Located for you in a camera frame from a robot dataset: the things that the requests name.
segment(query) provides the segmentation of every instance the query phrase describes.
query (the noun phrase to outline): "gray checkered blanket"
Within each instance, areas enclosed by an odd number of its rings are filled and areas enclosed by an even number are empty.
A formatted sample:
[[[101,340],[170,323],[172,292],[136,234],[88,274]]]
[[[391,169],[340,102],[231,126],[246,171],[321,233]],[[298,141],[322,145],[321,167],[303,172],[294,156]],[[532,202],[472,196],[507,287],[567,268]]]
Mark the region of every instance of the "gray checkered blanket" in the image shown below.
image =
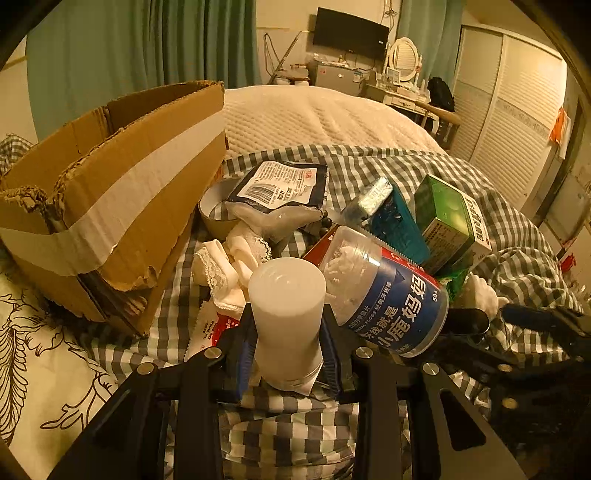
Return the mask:
[[[493,253],[475,273],[485,278],[498,295],[532,307],[577,307],[542,234],[479,170],[463,160],[394,148],[308,145],[233,158],[225,164],[225,176],[244,174],[267,159],[327,164],[327,206],[334,210],[341,210],[363,186],[380,176],[396,182],[408,201],[423,177],[431,173],[478,202]],[[102,324],[91,325],[79,335],[89,355],[120,381],[142,362],[164,367],[182,361],[199,305],[209,294],[206,288],[191,282],[196,245],[206,239],[207,232],[197,221],[147,338],[133,342]],[[282,255],[299,257],[307,247],[307,239],[296,232]],[[500,317],[492,322],[487,341],[491,349],[510,353],[522,364],[539,365],[565,357],[548,335],[505,324]],[[452,378],[477,405],[488,405],[487,390],[478,382],[462,372]],[[403,405],[400,410],[408,439]],[[309,397],[265,385],[254,387],[246,392],[239,406],[221,406],[219,420],[228,478],[324,479],[350,474],[358,406],[338,405],[321,386],[315,386]],[[167,458],[170,461],[171,451]]]
[[[32,146],[29,140],[15,134],[8,134],[0,141],[0,174],[10,170],[10,167]]]

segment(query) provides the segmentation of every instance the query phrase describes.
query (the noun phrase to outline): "barcode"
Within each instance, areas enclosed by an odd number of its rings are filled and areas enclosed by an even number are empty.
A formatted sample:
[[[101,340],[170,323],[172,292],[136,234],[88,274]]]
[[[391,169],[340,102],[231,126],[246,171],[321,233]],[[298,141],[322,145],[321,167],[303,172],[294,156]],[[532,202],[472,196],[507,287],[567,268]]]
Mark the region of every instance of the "barcode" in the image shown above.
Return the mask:
[[[258,183],[253,185],[246,191],[246,195],[250,195],[253,199],[264,202],[265,205],[270,205],[275,193],[275,186],[266,183]]]

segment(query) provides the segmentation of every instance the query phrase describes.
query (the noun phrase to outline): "green curtain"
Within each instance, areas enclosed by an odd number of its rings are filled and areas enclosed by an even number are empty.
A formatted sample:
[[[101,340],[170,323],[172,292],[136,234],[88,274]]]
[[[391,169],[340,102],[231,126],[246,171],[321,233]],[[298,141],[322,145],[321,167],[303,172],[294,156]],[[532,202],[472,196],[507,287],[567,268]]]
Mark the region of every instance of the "green curtain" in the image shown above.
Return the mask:
[[[441,77],[451,87],[460,44],[464,0],[402,0],[397,38],[408,37],[423,56],[423,79]]]
[[[27,75],[39,140],[154,86],[256,85],[256,1],[62,0],[27,37]]]

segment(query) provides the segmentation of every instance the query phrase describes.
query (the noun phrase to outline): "white quilted mattress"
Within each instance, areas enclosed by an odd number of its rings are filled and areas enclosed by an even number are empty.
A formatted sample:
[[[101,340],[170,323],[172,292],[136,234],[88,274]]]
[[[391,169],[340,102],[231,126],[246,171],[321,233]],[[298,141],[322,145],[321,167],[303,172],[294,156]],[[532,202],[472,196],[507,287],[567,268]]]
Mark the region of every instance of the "white quilted mattress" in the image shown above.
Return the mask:
[[[226,90],[227,157],[295,145],[443,150],[419,125],[381,103],[320,87],[261,85]]]

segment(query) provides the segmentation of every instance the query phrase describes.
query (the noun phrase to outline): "wardrobe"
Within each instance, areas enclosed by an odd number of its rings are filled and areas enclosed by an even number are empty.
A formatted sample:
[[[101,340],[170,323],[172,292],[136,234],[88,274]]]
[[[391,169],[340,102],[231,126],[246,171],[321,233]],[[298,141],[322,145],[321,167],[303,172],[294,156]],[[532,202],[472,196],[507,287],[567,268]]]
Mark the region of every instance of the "wardrobe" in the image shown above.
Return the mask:
[[[462,27],[452,86],[462,124],[450,155],[480,169],[517,209],[547,161],[566,74],[558,52],[535,40]]]

